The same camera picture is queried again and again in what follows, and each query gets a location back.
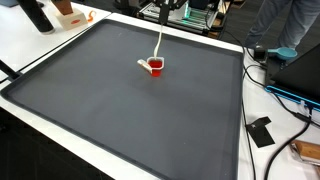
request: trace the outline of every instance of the blue jeans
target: blue jeans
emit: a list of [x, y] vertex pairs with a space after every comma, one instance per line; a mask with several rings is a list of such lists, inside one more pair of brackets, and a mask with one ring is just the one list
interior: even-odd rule
[[292, 2], [286, 24], [276, 47], [295, 49], [320, 13], [320, 0], [264, 0], [245, 40], [245, 46], [254, 48], [268, 31], [273, 20]]

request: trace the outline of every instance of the table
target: table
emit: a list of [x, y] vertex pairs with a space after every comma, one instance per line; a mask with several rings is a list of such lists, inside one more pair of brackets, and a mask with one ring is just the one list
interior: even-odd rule
[[[42, 35], [20, 6], [12, 8], [0, 6], [0, 59], [15, 71], [20, 70], [53, 48], [111, 14], [110, 12], [100, 9], [72, 3], [72, 7], [82, 11], [86, 17], [88, 17], [91, 10], [94, 10], [97, 14], [93, 22], [88, 23], [88, 25], [65, 31], [54, 16], [58, 11], [56, 7], [51, 1], [42, 0], [41, 2], [45, 4], [43, 11], [55, 28], [55, 32], [50, 35]], [[0, 81], [6, 77], [6, 74], [0, 72]]]
[[[133, 19], [119, 14], [112, 14], [108, 16], [107, 19], [113, 19], [150, 30], [159, 29], [159, 25], [157, 24]], [[181, 38], [219, 46], [221, 48], [239, 52], [242, 51], [242, 48], [236, 45], [201, 37], [168, 27], [164, 27], [163, 32]], [[23, 72], [26, 72], [30, 68], [34, 67], [40, 63], [41, 60], [31, 65]], [[246, 55], [245, 65], [247, 66], [252, 63], [252, 60], [250, 60], [250, 58]], [[252, 74], [253, 78], [262, 81], [264, 77], [264, 73], [262, 71], [250, 69], [249, 72]], [[0, 85], [0, 89], [9, 83], [9, 81], [4, 82]], [[300, 131], [303, 127], [303, 123], [283, 110], [270, 94], [266, 93], [263, 89], [257, 87], [251, 82], [248, 82], [247, 80], [244, 82], [243, 91], [248, 122], [253, 122], [257, 118], [263, 116], [269, 116], [272, 121], [271, 124], [267, 125], [267, 128], [276, 142], [275, 145], [258, 149], [254, 142], [251, 141], [257, 177], [258, 179], [262, 179], [264, 168], [269, 157], [282, 144], [282, 142]], [[290, 109], [297, 110], [296, 104], [287, 101], [285, 104], [287, 104]], [[30, 112], [6, 102], [2, 97], [0, 98], [0, 106], [115, 179], [157, 179], [155, 176], [137, 168], [132, 164], [127, 163], [126, 161], [91, 144], [90, 142], [63, 130], [62, 128], [48, 121], [45, 121], [40, 117], [31, 114]], [[314, 114], [315, 118], [319, 120], [320, 113], [315, 112]], [[320, 131], [318, 129], [315, 127], [310, 127], [310, 129], [299, 139], [320, 143], [320, 138], [318, 138], [319, 135]], [[270, 179], [318, 179], [316, 171], [312, 166], [294, 161], [288, 152], [288, 148], [285, 149], [284, 152], [281, 153], [274, 161], [270, 171]], [[240, 132], [238, 179], [253, 179], [251, 161], [243, 125], [241, 126]]]

